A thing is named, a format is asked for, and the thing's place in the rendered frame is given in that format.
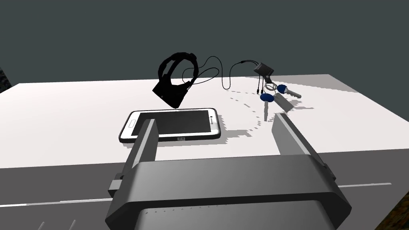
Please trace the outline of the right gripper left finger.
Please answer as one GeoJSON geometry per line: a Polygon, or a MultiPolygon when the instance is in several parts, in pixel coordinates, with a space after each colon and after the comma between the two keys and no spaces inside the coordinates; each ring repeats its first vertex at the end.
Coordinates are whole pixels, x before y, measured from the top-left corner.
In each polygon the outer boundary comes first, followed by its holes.
{"type": "Polygon", "coordinates": [[[158,139],[156,121],[154,119],[145,120],[124,164],[123,176],[138,163],[155,161],[158,139]]]}

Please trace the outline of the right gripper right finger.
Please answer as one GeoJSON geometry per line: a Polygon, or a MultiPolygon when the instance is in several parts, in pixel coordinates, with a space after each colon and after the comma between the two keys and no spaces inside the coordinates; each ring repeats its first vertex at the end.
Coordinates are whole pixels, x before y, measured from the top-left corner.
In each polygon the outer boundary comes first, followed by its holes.
{"type": "Polygon", "coordinates": [[[336,176],[285,113],[274,115],[272,134],[281,155],[311,155],[332,179],[336,176]]]}

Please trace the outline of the white smartphone with black screen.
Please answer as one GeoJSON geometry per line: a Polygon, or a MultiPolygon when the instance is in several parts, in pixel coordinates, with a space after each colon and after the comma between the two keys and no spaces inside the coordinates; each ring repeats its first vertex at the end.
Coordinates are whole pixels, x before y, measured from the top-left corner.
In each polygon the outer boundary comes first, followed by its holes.
{"type": "Polygon", "coordinates": [[[218,139],[221,136],[214,108],[132,111],[119,134],[121,143],[133,143],[147,119],[154,119],[159,142],[218,139]]]}

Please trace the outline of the blue keys with black fob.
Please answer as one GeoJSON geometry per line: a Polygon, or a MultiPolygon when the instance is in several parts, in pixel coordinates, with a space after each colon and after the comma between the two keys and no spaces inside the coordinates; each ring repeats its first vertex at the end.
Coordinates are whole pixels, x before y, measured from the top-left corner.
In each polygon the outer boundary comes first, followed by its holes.
{"type": "Polygon", "coordinates": [[[268,91],[276,92],[274,95],[270,93],[262,93],[260,95],[260,99],[264,102],[264,120],[267,121],[268,119],[268,104],[271,102],[275,102],[284,112],[289,112],[294,106],[283,97],[284,94],[288,94],[290,96],[296,97],[300,99],[302,96],[298,93],[290,91],[286,85],[280,84],[276,85],[271,80],[271,75],[274,70],[263,63],[256,63],[256,67],[254,68],[254,72],[256,72],[259,76],[263,77],[265,81],[264,88],[268,91]]]}

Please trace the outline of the white table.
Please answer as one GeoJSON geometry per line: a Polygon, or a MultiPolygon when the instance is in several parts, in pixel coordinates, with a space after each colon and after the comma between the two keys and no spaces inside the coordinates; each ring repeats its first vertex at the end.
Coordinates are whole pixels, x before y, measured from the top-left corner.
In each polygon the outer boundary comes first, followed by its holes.
{"type": "MultiPolygon", "coordinates": [[[[288,117],[351,203],[339,230],[374,230],[409,191],[409,122],[330,75],[276,76],[300,93],[288,117]]],[[[21,83],[0,94],[0,230],[109,230],[108,186],[132,144],[118,136],[136,110],[167,109],[155,79],[21,83]]],[[[194,85],[182,108],[215,108],[221,137],[159,143],[158,161],[276,155],[274,103],[257,77],[194,85]]]]}

